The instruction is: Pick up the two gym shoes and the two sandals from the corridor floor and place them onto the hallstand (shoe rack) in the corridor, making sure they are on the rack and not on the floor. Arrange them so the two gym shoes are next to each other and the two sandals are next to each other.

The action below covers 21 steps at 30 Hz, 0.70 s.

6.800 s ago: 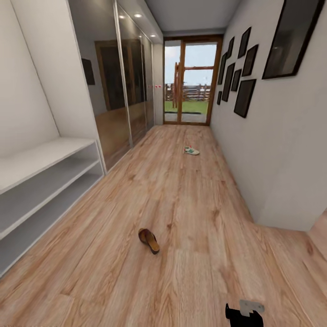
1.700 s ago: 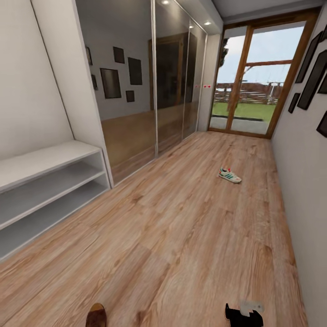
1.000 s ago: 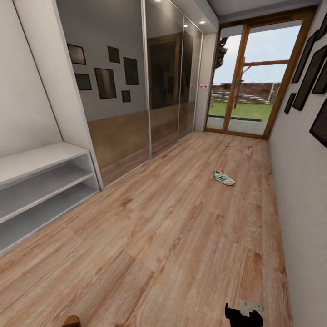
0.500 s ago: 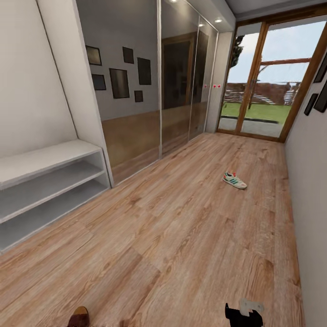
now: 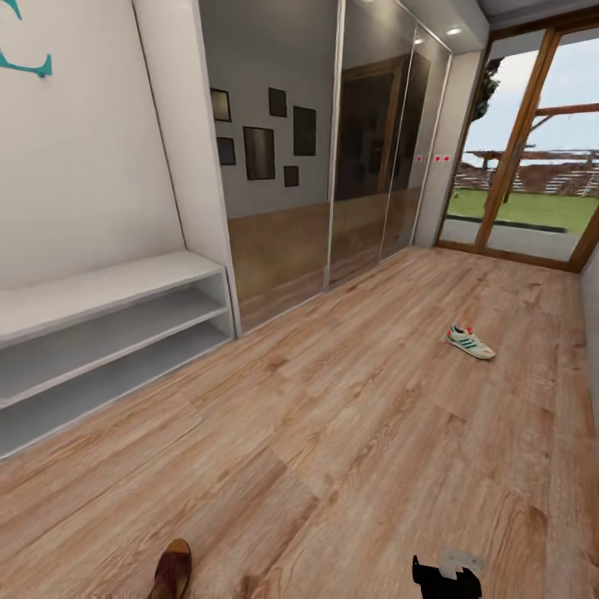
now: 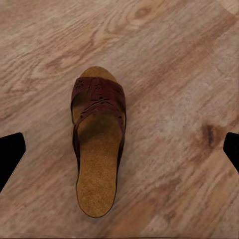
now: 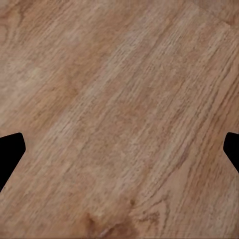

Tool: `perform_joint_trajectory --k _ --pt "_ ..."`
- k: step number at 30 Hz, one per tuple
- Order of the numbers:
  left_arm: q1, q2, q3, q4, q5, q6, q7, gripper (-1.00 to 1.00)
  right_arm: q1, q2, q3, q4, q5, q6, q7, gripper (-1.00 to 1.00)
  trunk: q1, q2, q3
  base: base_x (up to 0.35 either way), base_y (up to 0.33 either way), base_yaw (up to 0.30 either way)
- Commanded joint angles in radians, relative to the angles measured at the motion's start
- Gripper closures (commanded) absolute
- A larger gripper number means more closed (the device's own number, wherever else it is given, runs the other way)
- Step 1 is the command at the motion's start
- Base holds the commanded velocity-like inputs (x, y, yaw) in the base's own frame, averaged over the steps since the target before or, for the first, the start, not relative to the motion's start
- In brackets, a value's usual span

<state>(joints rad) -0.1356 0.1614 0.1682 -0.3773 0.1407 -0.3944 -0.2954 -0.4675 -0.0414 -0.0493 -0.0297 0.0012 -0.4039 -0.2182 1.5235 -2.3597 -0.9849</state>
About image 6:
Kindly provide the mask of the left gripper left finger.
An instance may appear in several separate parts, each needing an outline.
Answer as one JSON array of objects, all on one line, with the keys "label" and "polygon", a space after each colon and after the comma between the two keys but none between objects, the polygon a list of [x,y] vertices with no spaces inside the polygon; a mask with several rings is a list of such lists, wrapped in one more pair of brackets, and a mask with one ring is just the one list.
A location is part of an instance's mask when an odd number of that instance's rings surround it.
[{"label": "left gripper left finger", "polygon": [[21,132],[0,138],[0,192],[26,152]]}]

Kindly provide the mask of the sandal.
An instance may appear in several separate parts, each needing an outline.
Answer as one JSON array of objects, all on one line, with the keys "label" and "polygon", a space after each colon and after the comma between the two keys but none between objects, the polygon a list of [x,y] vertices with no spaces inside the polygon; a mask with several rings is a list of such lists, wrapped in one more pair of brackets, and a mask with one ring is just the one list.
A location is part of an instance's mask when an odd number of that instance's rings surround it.
[{"label": "sandal", "polygon": [[126,131],[122,86],[106,69],[90,67],[75,81],[71,111],[77,200],[84,214],[100,218],[110,211],[117,194]]}]

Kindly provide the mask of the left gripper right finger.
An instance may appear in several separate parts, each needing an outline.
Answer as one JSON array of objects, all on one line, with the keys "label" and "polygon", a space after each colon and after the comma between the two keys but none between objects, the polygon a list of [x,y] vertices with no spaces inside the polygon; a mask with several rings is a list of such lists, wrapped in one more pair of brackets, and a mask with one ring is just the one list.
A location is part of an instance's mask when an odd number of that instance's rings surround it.
[{"label": "left gripper right finger", "polygon": [[239,134],[228,132],[223,150],[239,173]]}]

